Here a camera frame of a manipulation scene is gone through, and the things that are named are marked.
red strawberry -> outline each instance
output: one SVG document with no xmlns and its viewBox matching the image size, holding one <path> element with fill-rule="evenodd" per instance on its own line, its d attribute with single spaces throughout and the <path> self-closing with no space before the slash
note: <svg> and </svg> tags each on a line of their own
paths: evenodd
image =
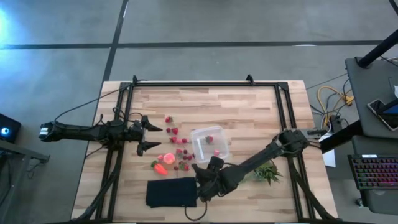
<svg viewBox="0 0 398 224">
<path fill-rule="evenodd" d="M 213 137 L 212 136 L 206 136 L 206 142 L 209 144 L 213 141 Z"/>
<path fill-rule="evenodd" d="M 173 128 L 172 132 L 173 132 L 173 134 L 177 134 L 178 133 L 178 128 Z"/>
<path fill-rule="evenodd" d="M 175 142 L 177 141 L 177 137 L 171 137 L 171 138 L 170 138 L 170 141 L 171 141 L 172 143 L 175 143 Z"/>
<path fill-rule="evenodd" d="M 166 119 L 165 119 L 164 121 L 166 121 L 166 123 L 170 123 L 170 122 L 173 121 L 173 118 L 170 117 L 170 116 L 167 116 Z"/>
</svg>

plastic box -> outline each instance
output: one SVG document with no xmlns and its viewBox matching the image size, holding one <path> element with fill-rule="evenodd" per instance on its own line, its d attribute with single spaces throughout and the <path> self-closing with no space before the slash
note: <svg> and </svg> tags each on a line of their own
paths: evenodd
<svg viewBox="0 0 398 224">
<path fill-rule="evenodd" d="M 206 137 L 213 137 L 208 143 Z M 219 150 L 219 158 L 225 159 L 229 156 L 229 148 L 224 129 L 220 126 L 197 129 L 191 132 L 191 142 L 195 160 L 198 163 L 209 162 L 214 156 L 215 150 Z"/>
</svg>

keyboard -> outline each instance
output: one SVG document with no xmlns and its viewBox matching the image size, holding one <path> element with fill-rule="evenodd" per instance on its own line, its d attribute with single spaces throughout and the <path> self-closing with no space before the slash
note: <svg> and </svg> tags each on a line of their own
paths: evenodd
<svg viewBox="0 0 398 224">
<path fill-rule="evenodd" d="M 356 188 L 398 189 L 398 154 L 348 155 Z"/>
</svg>

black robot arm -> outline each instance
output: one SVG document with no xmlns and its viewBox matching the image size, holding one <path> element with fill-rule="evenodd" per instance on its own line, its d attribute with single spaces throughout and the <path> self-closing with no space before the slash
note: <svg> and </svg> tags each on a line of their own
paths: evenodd
<svg viewBox="0 0 398 224">
<path fill-rule="evenodd" d="M 158 146 L 160 142 L 145 141 L 145 131 L 162 131 L 153 126 L 148 116 L 142 116 L 141 121 L 135 120 L 129 128 L 125 128 L 123 121 L 115 119 L 92 127 L 77 126 L 52 121 L 40 126 L 39 138 L 43 142 L 59 141 L 61 139 L 74 139 L 84 141 L 97 141 L 107 148 L 111 148 L 117 141 L 137 141 L 138 156 L 143 152 Z"/>
<path fill-rule="evenodd" d="M 276 157 L 294 157 L 302 152 L 308 145 L 309 142 L 301 131 L 285 130 L 278 134 L 265 149 L 239 165 L 227 164 L 229 165 L 228 167 L 222 168 L 225 165 L 224 160 L 215 156 L 211 158 L 207 169 L 202 169 L 196 164 L 192 164 L 193 170 L 196 173 L 197 182 L 200 185 L 197 189 L 198 196 L 202 202 L 210 201 L 215 195 L 223 197 L 236 189 L 240 181 L 242 181 L 244 176 L 249 172 Z M 291 170 L 292 177 L 309 197 L 320 216 L 324 219 L 334 219 L 315 198 L 309 186 L 305 184 L 300 174 L 297 172 L 294 164 L 289 164 L 289 169 Z"/>
</svg>

phone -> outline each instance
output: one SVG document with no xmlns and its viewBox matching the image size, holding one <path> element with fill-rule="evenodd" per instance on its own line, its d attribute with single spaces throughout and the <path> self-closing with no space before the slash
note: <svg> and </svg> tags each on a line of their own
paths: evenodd
<svg viewBox="0 0 398 224">
<path fill-rule="evenodd" d="M 396 100 L 388 105 L 381 100 L 374 100 L 368 103 L 368 108 L 388 129 L 391 131 L 398 129 L 398 104 Z"/>
</svg>

